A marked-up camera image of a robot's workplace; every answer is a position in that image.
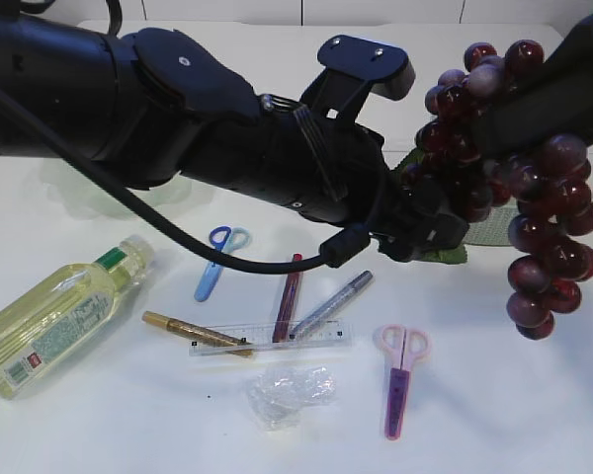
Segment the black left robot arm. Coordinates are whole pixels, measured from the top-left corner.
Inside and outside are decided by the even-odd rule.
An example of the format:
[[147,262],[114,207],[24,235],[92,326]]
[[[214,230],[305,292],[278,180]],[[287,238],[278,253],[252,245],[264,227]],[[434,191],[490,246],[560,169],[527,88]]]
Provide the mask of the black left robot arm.
[[[259,94],[175,30],[106,33],[44,20],[0,1],[0,156],[57,156],[180,246],[261,275],[337,268],[372,240],[398,262],[462,242],[468,224],[438,184],[403,185],[382,137],[357,123],[371,94],[398,101],[414,81],[406,52],[349,37],[317,54],[298,100]],[[221,254],[138,196],[176,175],[290,209],[337,231],[315,257],[257,263]]]

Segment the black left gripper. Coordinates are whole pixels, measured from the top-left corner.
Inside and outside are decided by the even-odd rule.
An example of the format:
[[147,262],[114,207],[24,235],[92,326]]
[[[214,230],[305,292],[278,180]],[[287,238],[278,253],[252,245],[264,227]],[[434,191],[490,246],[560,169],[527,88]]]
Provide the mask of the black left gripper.
[[430,178],[412,186],[387,180],[377,218],[369,225],[379,251],[401,263],[453,250],[468,230],[468,222],[452,211],[446,193]]

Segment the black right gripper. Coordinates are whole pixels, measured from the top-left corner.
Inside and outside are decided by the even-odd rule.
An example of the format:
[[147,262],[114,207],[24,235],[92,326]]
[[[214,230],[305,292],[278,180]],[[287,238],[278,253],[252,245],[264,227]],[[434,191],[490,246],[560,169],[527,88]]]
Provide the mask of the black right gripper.
[[484,155],[523,151],[563,133],[593,144],[593,14],[546,61],[540,87],[490,107],[471,126]]

